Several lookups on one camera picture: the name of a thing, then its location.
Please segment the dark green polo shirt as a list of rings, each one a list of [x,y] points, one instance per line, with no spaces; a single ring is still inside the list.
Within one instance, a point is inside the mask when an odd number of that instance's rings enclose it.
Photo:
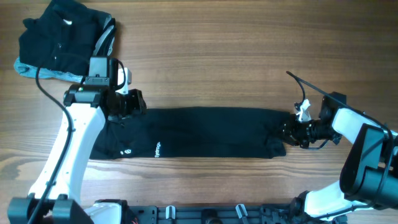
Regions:
[[[261,108],[152,108],[107,121],[90,154],[93,160],[133,157],[246,157],[286,155],[277,128],[290,114]]]

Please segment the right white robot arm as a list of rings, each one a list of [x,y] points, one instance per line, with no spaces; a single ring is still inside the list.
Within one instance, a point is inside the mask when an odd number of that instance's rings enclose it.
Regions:
[[[308,100],[277,131],[283,142],[302,149],[318,140],[352,143],[340,179],[306,191],[290,204],[289,223],[331,222],[358,210],[397,209],[397,133],[346,105],[346,95],[325,94],[319,119],[306,114]]]

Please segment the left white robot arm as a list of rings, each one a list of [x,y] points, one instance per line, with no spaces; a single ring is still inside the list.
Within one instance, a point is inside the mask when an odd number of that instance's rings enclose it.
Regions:
[[[146,103],[137,89],[120,94],[100,85],[72,85],[64,94],[62,124],[49,158],[25,198],[14,197],[11,223],[131,223],[125,200],[80,205],[80,192],[93,145],[109,115],[143,114]]]

